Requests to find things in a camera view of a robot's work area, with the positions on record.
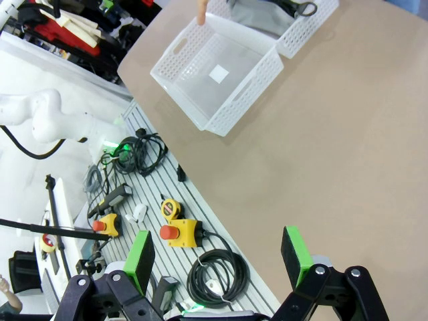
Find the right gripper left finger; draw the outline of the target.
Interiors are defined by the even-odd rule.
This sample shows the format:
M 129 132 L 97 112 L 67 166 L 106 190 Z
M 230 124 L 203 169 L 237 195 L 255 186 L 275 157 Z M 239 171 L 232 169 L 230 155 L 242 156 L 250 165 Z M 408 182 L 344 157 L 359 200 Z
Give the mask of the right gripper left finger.
M 154 259 L 151 232 L 140 231 L 122 269 L 97 280 L 86 275 L 69 280 L 54 319 L 105 320 L 121 313 L 127 320 L 162 320 L 146 297 Z

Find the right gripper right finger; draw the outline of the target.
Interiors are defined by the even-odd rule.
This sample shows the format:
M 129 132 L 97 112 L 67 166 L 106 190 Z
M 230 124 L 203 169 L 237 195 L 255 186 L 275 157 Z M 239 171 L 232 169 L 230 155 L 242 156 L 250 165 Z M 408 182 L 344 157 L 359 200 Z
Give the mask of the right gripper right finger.
M 330 306 L 339 320 L 388 320 L 369 271 L 361 266 L 337 271 L 316 263 L 296 226 L 285 226 L 281 254 L 292 292 L 272 320 L 310 320 L 319 306 Z

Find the person's right hand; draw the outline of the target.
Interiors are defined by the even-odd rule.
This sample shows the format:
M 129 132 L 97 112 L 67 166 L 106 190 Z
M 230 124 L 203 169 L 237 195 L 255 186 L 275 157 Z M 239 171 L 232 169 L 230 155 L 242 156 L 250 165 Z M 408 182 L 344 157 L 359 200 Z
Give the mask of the person's right hand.
M 206 19 L 208 0 L 197 0 L 197 23 L 203 25 Z

